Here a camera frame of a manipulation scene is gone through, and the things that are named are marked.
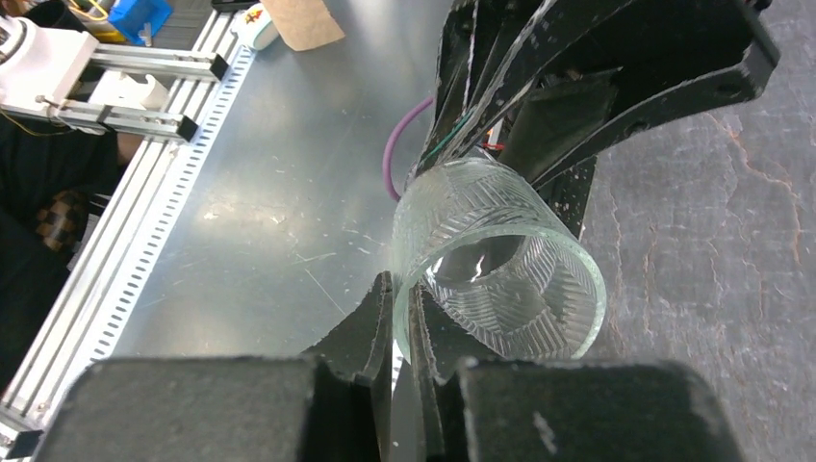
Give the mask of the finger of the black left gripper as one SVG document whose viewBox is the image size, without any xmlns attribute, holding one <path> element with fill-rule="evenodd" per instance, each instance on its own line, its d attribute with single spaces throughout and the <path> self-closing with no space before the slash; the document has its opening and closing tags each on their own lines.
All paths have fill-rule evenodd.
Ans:
<svg viewBox="0 0 816 462">
<path fill-rule="evenodd" d="M 567 57 L 612 16 L 609 1 L 457 1 L 438 55 L 435 122 L 420 176 L 464 157 L 508 114 L 520 114 L 500 163 L 557 175 L 611 146 L 611 67 Z"/>
<path fill-rule="evenodd" d="M 667 122 L 752 101 L 780 60 L 764 1 L 636 1 L 544 69 L 498 160 L 541 188 Z"/>
</svg>

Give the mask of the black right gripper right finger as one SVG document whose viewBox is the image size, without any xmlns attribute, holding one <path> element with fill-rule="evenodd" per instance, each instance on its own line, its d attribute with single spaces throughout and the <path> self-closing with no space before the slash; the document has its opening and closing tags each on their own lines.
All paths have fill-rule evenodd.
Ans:
<svg viewBox="0 0 816 462">
<path fill-rule="evenodd" d="M 408 293 L 421 461 L 740 461 L 708 383 L 667 360 L 507 360 Z"/>
</svg>

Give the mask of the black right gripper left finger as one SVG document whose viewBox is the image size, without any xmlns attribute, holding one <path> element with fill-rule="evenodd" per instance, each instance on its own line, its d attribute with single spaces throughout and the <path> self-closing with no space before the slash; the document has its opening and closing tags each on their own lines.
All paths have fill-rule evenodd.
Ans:
<svg viewBox="0 0 816 462">
<path fill-rule="evenodd" d="M 37 461 L 385 461 L 392 277 L 289 357 L 115 358 L 72 385 Z"/>
</svg>

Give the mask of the clear wine glass front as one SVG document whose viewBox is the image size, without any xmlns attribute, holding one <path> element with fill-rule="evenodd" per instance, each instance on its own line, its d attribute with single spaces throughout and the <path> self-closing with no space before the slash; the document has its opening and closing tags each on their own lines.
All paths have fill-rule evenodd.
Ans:
<svg viewBox="0 0 816 462">
<path fill-rule="evenodd" d="M 433 167 L 406 187 L 390 271 L 403 353 L 417 287 L 477 341 L 525 360 L 582 357 L 607 306 L 593 257 L 517 172 L 486 158 Z"/>
</svg>

